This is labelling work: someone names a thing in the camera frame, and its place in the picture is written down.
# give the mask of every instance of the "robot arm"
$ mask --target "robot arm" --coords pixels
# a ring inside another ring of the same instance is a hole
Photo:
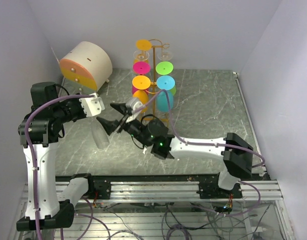
[[[235,145],[253,150],[253,148],[235,133],[228,133],[226,137],[214,139],[194,139],[175,137],[168,134],[169,129],[162,121],[154,117],[147,125],[136,119],[133,111],[137,98],[127,103],[111,103],[111,107],[123,114],[121,120],[108,121],[101,117],[97,120],[102,124],[108,135],[114,131],[122,130],[137,139],[143,146],[150,147],[151,153],[160,159],[180,159],[183,157],[202,157],[223,161],[225,169],[219,174],[218,186],[224,190],[232,190],[235,183],[240,179],[249,179],[252,176],[253,156],[251,153],[229,148],[223,145]]]
[[[31,113],[50,100],[58,98],[54,82],[34,84],[30,90]],[[65,190],[57,195],[55,159],[59,138],[64,136],[63,124],[96,116],[104,110],[104,104],[96,93],[90,98],[71,98],[57,102],[38,113],[30,124],[29,136],[33,143],[37,160],[37,199],[39,204],[40,228],[68,228],[74,219],[74,207],[78,200],[94,192],[91,174],[76,174]],[[25,138],[25,124],[29,113],[18,128],[20,143],[27,163],[28,204],[25,216],[17,222],[18,231],[35,230],[34,171],[30,148]]]

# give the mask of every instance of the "gray wall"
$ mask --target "gray wall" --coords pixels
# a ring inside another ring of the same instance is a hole
[[[7,239],[27,181],[18,125],[30,111],[30,87],[59,74],[28,3],[0,0],[0,240]]]
[[[282,1],[240,73],[272,178],[307,239],[307,0]]]
[[[171,44],[175,68],[240,71],[281,0],[28,0],[59,58],[81,41],[131,68],[138,39]]]

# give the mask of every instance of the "pink disc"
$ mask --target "pink disc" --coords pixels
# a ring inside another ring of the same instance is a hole
[[[135,93],[135,92],[137,92],[139,89],[138,88],[136,88],[136,87],[134,87],[134,86],[132,86],[132,95]],[[147,95],[148,95],[148,92],[147,91],[149,91],[149,88],[147,88],[147,89],[145,89],[144,91],[147,93]]]
[[[150,72],[150,65],[145,61],[137,61],[132,68],[137,74],[147,74]]]

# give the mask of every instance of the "blue disc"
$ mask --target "blue disc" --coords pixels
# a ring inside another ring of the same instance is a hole
[[[175,80],[173,77],[168,75],[163,75],[158,77],[157,86],[160,89],[171,90],[175,86]]]
[[[174,96],[170,91],[167,91],[168,93],[168,99],[170,103],[170,109],[173,109],[174,107]],[[164,92],[159,93],[156,99],[157,103],[157,108],[160,112],[167,113],[168,112],[168,102],[167,102],[167,97]]]

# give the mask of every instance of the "marble surface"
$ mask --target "marble surface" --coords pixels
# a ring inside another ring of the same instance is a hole
[[[183,137],[213,139],[226,136],[227,132],[240,135],[256,149],[246,110],[232,71],[175,69],[170,74],[176,82],[172,116],[175,128]],[[106,109],[101,117],[120,119],[122,115],[110,107],[111,102],[125,103],[131,96],[130,69],[114,69],[110,82],[98,93]],[[70,93],[79,87],[69,80],[64,86]],[[55,162],[57,176],[76,173],[93,175],[160,175],[160,174],[217,174],[225,164],[221,161],[184,157],[160,160],[150,154],[144,155],[125,132],[109,136],[110,145],[97,149],[91,123],[95,117],[69,122],[64,125],[65,138],[60,139]],[[253,164],[260,161],[254,157]],[[262,173],[261,167],[253,169]]]

